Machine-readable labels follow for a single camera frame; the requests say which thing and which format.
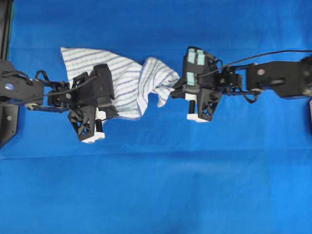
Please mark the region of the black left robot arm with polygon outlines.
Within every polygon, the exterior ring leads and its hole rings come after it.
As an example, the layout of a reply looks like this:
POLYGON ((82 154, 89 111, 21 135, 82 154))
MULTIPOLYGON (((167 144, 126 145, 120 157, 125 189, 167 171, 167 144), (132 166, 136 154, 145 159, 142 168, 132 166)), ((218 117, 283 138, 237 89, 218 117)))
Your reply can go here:
POLYGON ((107 64, 84 72, 72 83, 51 81, 44 70, 30 79, 6 60, 0 61, 0 145, 16 133, 19 106, 51 113, 68 112, 80 142, 104 138, 103 121, 118 116, 112 74, 107 64))

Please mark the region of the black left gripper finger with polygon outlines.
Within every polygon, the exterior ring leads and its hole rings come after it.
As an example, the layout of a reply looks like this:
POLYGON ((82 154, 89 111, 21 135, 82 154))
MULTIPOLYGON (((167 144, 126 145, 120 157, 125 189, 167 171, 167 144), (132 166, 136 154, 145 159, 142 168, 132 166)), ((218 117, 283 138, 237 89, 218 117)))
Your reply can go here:
POLYGON ((105 107, 103 110, 106 115, 105 120, 109 120, 119 116, 118 111, 115 107, 105 107))

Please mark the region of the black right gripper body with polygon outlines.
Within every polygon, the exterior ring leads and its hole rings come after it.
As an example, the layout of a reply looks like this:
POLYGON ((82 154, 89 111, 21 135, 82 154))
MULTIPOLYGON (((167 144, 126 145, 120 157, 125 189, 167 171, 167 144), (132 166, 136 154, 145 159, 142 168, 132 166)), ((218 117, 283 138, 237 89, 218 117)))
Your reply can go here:
POLYGON ((182 86, 184 99, 189 101, 187 119, 195 122, 210 122, 221 100, 220 73, 211 71, 207 75, 184 71, 186 83, 182 86))

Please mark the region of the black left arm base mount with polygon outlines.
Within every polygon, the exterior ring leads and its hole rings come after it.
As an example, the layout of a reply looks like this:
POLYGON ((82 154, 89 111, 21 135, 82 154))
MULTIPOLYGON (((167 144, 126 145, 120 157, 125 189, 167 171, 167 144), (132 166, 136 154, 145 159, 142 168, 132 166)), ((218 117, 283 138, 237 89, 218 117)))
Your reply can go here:
POLYGON ((4 105, 0 107, 0 147, 2 148, 16 133, 19 106, 4 105))

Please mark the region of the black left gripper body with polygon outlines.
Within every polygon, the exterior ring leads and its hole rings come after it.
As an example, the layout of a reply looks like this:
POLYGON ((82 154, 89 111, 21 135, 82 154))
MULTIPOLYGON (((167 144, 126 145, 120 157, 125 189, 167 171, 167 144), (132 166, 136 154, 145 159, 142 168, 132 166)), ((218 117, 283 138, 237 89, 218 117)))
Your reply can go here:
POLYGON ((94 97, 93 82, 96 78, 94 72, 87 72, 73 79, 72 87, 75 90, 74 106, 70 109, 68 119, 70 120, 80 142, 94 143, 105 138, 103 121, 105 121, 104 108, 97 106, 94 97))

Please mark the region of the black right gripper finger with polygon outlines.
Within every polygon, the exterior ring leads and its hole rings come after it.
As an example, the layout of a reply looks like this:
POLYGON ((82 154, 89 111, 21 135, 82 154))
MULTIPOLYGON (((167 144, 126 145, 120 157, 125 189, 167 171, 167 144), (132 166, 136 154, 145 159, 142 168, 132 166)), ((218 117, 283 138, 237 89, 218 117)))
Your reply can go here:
POLYGON ((179 93, 183 93, 183 86, 186 83, 186 79, 181 77, 173 86, 173 91, 172 94, 179 94, 179 93))
POLYGON ((171 98, 172 99, 185 99, 185 91, 183 89, 176 89, 171 92, 171 98))

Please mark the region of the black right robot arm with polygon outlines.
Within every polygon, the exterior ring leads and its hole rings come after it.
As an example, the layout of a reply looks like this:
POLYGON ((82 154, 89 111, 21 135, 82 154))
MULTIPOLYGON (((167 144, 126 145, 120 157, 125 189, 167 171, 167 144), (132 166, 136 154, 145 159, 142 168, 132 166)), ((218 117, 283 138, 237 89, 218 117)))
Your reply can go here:
POLYGON ((280 98, 304 98, 312 95, 312 58, 300 61, 272 61, 262 64, 217 68, 217 61, 206 59, 203 65, 184 58, 182 77, 173 86, 172 98, 190 102, 187 118, 209 122, 223 95, 243 96, 255 103, 266 89, 280 98))

